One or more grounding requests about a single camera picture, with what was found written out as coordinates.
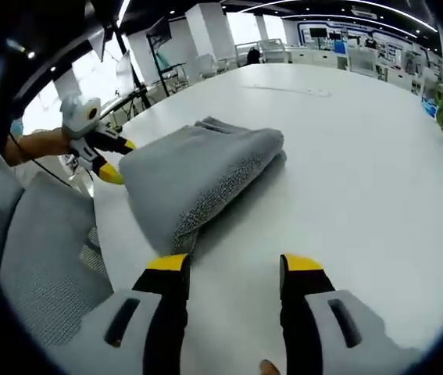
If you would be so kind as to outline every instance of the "ceiling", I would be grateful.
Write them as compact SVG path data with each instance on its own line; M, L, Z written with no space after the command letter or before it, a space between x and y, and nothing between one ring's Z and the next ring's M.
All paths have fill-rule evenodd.
M92 0L94 8L86 10L86 0L33 0L30 9L21 12L17 25L12 30L10 37L18 41L27 51L34 51L34 59L26 59L25 54L19 52L11 58L14 74L10 78L11 85L16 88L16 94L21 92L22 101L27 103L50 80L56 79L70 68L70 63L91 50L87 42L88 35L95 29L95 25L103 25L106 37L112 36L110 24L118 18L118 13L123 0ZM125 34L132 34L149 28L156 20L166 16L171 20L181 18L184 13L199 0L130 0L127 12L121 24ZM225 12L240 12L247 8L262 5L266 1L245 0L220 0ZM377 3L401 9L420 20L434 25L434 20L422 0L384 0ZM314 17L314 20L341 20L339 16L354 16L352 7L360 8L375 13L377 21L392 25L411 34L417 34L417 42L421 45L440 51L438 33L428 30L419 23L408 19L388 9L367 5L361 2L335 1L335 0L296 0L268 5L250 11L256 15L294 16L307 13L332 15L327 17ZM302 17L289 18L302 20ZM357 21L358 24L373 26L367 21ZM393 31L405 37L403 33ZM49 67L56 64L56 71L50 72Z

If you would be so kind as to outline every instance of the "monitor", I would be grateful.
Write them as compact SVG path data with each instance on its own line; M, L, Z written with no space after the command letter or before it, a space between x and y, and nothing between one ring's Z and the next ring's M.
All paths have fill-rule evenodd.
M157 52L161 45L171 39L171 29L167 18L163 17L155 22L154 25L146 31L146 36L150 40L153 51Z
M327 38L327 29L325 27L312 27L309 29L309 35L312 38Z

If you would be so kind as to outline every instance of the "finger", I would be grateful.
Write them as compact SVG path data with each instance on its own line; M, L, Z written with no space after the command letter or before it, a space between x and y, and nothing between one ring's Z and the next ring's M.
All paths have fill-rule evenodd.
M264 359L259 364L259 373L261 375L280 375L280 371L268 359Z

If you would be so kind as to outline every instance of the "desk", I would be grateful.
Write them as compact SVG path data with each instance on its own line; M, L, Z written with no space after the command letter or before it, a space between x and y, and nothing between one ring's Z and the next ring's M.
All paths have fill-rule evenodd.
M288 160L199 244L182 373L257 373L265 358L286 373L282 252L322 263L398 345L427 348L443 329L443 133L420 98L343 70L258 64L161 101L123 134L140 147L208 115L280 129ZM125 187L95 178L95 213L110 281L130 288L155 252Z

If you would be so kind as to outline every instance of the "gray folded towel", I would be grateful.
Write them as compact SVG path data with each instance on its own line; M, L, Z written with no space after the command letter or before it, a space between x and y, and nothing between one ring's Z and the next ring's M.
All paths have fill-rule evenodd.
M120 160L130 206L161 255L189 253L216 216L282 151L278 130L247 130L208 117Z

